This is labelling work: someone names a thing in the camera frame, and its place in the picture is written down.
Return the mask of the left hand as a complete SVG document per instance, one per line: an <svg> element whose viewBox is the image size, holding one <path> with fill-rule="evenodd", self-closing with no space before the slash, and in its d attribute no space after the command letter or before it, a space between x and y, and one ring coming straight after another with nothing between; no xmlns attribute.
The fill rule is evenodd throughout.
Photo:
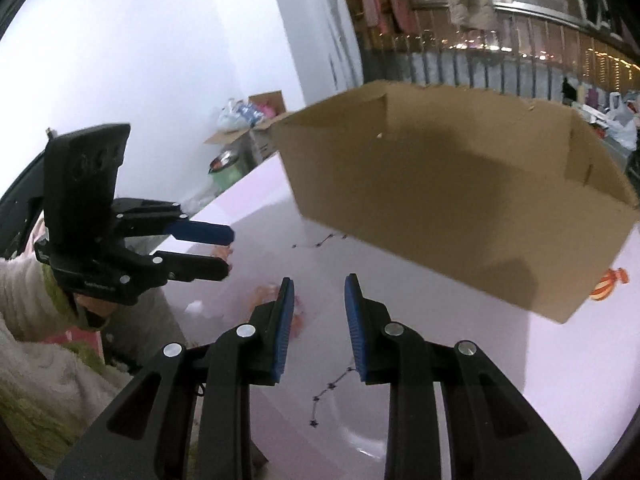
<svg viewBox="0 0 640 480"><path fill-rule="evenodd" d="M118 304L79 294L74 295L74 300L76 306L85 311L87 324L92 330L103 327L118 308Z"/></svg>

